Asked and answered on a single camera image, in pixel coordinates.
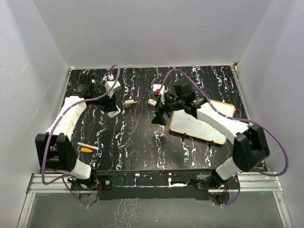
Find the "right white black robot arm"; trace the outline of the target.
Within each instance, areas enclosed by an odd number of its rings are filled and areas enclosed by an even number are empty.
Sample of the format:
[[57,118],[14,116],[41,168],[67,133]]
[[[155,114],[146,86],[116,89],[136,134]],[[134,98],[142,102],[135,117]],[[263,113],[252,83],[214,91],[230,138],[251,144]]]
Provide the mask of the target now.
[[175,94],[160,84],[152,90],[158,98],[152,124],[166,125],[166,114],[171,118],[169,129],[173,132],[219,144],[230,141],[233,145],[232,156],[204,179],[198,178],[198,183],[221,189],[231,177],[250,171],[270,155],[263,128],[215,111],[217,105],[224,106],[223,102],[196,96],[188,83],[175,85]]

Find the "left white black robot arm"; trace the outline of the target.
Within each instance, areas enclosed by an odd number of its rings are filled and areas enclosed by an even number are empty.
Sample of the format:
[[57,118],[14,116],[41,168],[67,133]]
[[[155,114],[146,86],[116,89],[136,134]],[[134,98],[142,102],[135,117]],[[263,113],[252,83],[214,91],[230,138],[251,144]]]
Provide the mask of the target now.
[[81,75],[79,83],[66,92],[64,104],[53,124],[45,133],[37,134],[35,145],[40,167],[68,174],[81,180],[92,190],[98,184],[90,165],[80,161],[71,143],[71,136],[81,114],[89,105],[101,107],[110,118],[120,113],[116,106],[115,92],[121,84],[109,76],[103,85],[92,75]]

